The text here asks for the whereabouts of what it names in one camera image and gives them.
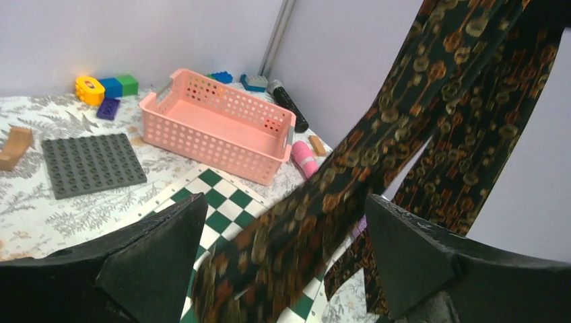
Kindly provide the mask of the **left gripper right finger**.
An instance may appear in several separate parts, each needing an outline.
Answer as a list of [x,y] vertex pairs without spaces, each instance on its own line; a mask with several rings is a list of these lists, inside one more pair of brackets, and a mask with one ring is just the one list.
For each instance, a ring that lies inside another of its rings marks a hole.
[[570,265],[491,247],[371,194],[365,214],[397,322],[569,322]]

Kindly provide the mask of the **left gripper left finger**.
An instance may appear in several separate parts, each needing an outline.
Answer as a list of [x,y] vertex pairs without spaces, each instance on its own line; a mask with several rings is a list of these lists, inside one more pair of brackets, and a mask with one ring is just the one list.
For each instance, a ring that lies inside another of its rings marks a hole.
[[179,322],[208,204],[202,193],[44,258],[1,263],[2,322]]

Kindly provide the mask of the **black key-patterned necktie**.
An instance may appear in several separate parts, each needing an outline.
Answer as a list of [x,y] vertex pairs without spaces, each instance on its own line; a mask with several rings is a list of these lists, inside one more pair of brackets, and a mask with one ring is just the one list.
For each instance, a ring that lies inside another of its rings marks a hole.
[[424,1],[370,109],[193,283],[199,322],[274,322],[412,162],[394,202],[465,235],[545,87],[569,1]]

